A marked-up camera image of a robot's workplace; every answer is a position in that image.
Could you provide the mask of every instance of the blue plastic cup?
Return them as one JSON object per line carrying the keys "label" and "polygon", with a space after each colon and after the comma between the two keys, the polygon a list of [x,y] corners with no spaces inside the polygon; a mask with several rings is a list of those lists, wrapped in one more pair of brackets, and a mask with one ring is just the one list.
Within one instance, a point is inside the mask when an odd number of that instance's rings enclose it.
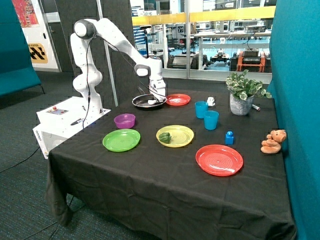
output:
{"label": "blue plastic cup", "polygon": [[208,103],[206,101],[197,101],[195,103],[195,115],[198,119],[203,119],[206,111],[208,111]]}
{"label": "blue plastic cup", "polygon": [[204,128],[214,130],[217,127],[219,113],[217,111],[206,111],[204,113]]}

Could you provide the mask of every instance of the pen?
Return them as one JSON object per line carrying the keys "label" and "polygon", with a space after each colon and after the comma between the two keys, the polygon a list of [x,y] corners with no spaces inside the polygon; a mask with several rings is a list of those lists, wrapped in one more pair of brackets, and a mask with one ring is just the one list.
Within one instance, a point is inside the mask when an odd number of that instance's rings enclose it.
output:
{"label": "pen", "polygon": [[70,125],[73,126],[73,125],[76,125],[78,123],[81,123],[83,120],[81,118],[79,118],[77,121],[74,121],[73,123],[71,123]]}
{"label": "pen", "polygon": [[255,110],[257,110],[257,111],[260,111],[260,107],[258,107],[258,106],[256,106],[256,105],[253,105],[253,104],[252,104],[252,107],[253,107]]}

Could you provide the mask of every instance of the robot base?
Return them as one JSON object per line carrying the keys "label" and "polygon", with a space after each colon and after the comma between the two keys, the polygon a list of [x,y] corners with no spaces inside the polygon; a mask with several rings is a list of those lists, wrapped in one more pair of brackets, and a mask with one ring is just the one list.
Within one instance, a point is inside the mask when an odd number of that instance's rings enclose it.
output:
{"label": "robot base", "polygon": [[111,111],[103,109],[103,112],[91,115],[83,123],[87,107],[83,97],[73,96],[36,113],[40,124],[33,128],[33,133],[45,159],[48,159],[49,151]]}

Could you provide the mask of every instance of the purple bowl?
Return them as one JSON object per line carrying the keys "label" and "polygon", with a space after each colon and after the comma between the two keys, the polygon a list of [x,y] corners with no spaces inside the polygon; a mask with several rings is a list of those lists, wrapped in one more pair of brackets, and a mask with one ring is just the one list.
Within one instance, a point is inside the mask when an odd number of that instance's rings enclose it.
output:
{"label": "purple bowl", "polygon": [[114,118],[118,129],[130,129],[135,125],[136,116],[130,113],[124,113]]}

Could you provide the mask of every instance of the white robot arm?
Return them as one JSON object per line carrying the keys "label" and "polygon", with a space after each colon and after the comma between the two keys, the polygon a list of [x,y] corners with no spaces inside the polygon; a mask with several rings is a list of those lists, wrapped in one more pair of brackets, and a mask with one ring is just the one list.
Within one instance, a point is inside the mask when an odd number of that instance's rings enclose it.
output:
{"label": "white robot arm", "polygon": [[149,76],[150,93],[159,102],[166,100],[166,84],[162,77],[160,59],[144,58],[109,19],[83,19],[74,24],[70,43],[75,64],[82,71],[82,74],[73,80],[73,86],[84,99],[90,101],[88,117],[90,114],[101,114],[103,109],[101,97],[95,90],[95,86],[102,80],[102,74],[94,64],[89,47],[90,41],[95,37],[102,38],[114,51],[126,53],[132,58],[136,63],[135,73],[141,77]]}

